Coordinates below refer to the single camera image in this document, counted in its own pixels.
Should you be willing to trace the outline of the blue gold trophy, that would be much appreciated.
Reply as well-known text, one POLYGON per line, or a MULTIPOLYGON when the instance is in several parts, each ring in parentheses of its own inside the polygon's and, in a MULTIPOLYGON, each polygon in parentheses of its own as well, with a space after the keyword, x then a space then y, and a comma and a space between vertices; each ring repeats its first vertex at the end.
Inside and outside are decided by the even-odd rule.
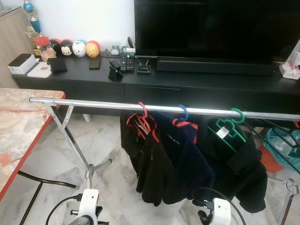
POLYGON ((36 38, 41 36, 42 29, 41 24, 39 23, 36 8, 30 1, 24 0, 22 9, 27 15, 28 21, 30 22, 30 26, 26 28, 25 33, 29 37, 29 39, 34 43, 34 45, 37 45, 34 41, 36 38))

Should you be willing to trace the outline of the small black device box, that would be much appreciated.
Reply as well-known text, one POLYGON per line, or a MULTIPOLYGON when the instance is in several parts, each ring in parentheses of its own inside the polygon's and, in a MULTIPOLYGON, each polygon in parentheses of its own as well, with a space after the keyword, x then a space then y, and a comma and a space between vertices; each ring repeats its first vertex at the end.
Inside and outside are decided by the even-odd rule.
POLYGON ((150 58, 137 58, 137 62, 138 62, 138 67, 137 67, 138 74, 151 73, 151 66, 149 64, 150 58))

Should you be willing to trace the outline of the black mouse plush ball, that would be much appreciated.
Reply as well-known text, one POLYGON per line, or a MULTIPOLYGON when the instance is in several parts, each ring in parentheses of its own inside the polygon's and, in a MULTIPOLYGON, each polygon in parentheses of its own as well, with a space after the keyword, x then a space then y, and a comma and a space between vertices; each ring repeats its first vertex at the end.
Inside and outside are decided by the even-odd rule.
POLYGON ((56 52, 57 55, 62 54, 60 39, 52 38, 50 39, 51 47, 56 52))

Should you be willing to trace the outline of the green plastic hanger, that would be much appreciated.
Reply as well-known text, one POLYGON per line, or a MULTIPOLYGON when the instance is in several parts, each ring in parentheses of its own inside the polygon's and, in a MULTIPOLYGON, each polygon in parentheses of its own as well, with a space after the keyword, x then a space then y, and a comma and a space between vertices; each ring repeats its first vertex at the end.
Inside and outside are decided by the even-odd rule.
POLYGON ((243 135, 243 131, 238 130, 238 125, 244 122, 246 117, 240 109, 231 108, 231 111, 237 112, 239 114, 239 118, 219 118, 215 122, 210 122, 207 127, 228 148, 233 150, 233 152, 237 152, 238 148, 242 147, 242 145, 247 142, 243 135))

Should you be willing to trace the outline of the red plastic hanger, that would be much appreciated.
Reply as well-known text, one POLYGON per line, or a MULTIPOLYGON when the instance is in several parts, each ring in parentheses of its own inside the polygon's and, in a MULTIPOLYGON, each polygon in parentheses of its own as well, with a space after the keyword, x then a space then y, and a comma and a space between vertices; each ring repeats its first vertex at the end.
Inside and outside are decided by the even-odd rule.
POLYGON ((157 135, 158 126, 156 125, 156 120, 148 114, 144 103, 139 102, 143 109, 143 113, 133 113, 126 120, 126 126, 128 128, 133 128, 137 137, 146 139, 147 137, 152 137, 157 143, 160 142, 159 135, 157 135))

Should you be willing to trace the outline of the black wallet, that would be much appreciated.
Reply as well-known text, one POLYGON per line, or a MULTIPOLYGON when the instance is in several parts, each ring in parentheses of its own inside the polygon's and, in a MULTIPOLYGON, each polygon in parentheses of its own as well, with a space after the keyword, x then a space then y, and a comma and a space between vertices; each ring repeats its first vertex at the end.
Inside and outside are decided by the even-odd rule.
POLYGON ((63 58, 48 58, 47 64, 51 67, 51 72, 66 72, 68 68, 63 58))

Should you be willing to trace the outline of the white blue plush ball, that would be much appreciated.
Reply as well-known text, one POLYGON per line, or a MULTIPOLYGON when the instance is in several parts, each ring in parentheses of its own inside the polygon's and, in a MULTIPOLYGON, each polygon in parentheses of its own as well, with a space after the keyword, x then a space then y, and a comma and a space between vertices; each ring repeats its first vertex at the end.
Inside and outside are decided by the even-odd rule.
POLYGON ((84 57, 87 55, 86 53, 86 41, 82 39, 78 39, 72 45, 73 54, 78 57, 84 57))

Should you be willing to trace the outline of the blue plastic hanger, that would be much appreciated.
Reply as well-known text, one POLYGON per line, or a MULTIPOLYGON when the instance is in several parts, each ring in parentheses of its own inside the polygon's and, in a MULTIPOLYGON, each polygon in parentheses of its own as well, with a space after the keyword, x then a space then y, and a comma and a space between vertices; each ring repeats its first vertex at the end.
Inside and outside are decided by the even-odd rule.
POLYGON ((180 109, 182 109, 183 112, 184 112, 184 117, 180 117, 180 120, 181 121, 187 121, 188 118, 189 118, 189 112, 188 112, 187 108, 184 105, 182 105, 182 104, 178 105, 178 107, 180 109))

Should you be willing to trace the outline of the black polo shirt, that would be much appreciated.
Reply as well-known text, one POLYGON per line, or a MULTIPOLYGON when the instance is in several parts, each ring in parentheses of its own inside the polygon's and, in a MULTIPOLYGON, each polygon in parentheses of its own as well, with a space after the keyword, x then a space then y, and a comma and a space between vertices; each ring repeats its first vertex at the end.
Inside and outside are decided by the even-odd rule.
POLYGON ((238 199, 246 212, 261 212, 266 207, 264 197, 268 180, 266 168, 261 163, 262 153, 249 129, 240 126, 236 129, 246 141, 227 145, 209 129, 216 120, 214 116, 197 117, 196 145, 216 175, 212 188, 230 200, 238 199))
POLYGON ((120 114, 121 145, 136 172, 136 190, 144 202, 154 206, 178 203, 182 200, 180 187, 159 139, 156 120, 149 116, 144 123, 139 121, 141 118, 142 114, 134 111, 120 114))

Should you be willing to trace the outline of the white pink tissue pack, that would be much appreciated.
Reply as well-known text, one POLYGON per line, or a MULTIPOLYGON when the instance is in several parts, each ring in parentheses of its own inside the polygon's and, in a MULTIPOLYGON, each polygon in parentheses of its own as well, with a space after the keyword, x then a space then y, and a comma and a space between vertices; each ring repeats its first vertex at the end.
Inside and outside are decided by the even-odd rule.
POLYGON ((300 79, 300 53, 292 52, 285 62, 279 65, 279 72, 283 78, 287 79, 300 79))

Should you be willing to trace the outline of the flat white box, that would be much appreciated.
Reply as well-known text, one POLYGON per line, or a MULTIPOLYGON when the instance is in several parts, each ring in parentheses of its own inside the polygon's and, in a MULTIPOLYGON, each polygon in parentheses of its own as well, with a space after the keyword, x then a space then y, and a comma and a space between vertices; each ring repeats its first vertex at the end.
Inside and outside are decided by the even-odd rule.
POLYGON ((39 62, 26 75, 28 77, 47 78, 51 74, 51 66, 47 62, 39 62))

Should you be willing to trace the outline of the navy shirt red stripes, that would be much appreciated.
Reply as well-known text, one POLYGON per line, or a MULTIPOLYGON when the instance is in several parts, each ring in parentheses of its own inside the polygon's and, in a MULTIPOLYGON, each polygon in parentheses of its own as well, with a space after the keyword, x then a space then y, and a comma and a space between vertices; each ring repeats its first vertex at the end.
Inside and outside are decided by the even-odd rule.
POLYGON ((196 145, 198 125, 161 112, 150 112, 149 116, 156 122, 159 138, 174 167, 181 196, 191 200, 199 187, 212 188, 216 176, 196 145))

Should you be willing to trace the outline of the white black box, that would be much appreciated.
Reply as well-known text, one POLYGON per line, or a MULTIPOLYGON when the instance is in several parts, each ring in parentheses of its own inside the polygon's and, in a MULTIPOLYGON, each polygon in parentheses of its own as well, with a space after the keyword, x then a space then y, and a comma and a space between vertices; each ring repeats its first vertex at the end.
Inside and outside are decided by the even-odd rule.
POLYGON ((22 53, 8 64, 8 69, 12 74, 26 75, 37 64, 38 60, 33 54, 22 53))

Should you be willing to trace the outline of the black flat screen television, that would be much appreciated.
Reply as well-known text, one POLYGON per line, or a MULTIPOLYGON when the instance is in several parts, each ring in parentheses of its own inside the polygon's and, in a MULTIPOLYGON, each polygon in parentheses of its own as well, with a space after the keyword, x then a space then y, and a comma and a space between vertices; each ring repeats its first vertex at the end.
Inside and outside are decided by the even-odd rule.
POLYGON ((134 0, 137 54, 264 63, 300 39, 297 0, 134 0))

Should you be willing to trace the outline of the glass jar red lid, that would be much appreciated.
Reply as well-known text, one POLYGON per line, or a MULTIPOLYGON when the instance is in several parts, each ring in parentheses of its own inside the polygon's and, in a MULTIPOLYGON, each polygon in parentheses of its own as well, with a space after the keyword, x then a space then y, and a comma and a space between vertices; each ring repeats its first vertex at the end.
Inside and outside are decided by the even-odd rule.
POLYGON ((54 51, 51 40, 47 36, 40 36, 34 39, 34 43, 39 50, 42 61, 47 62, 48 59, 56 58, 56 52, 54 51))

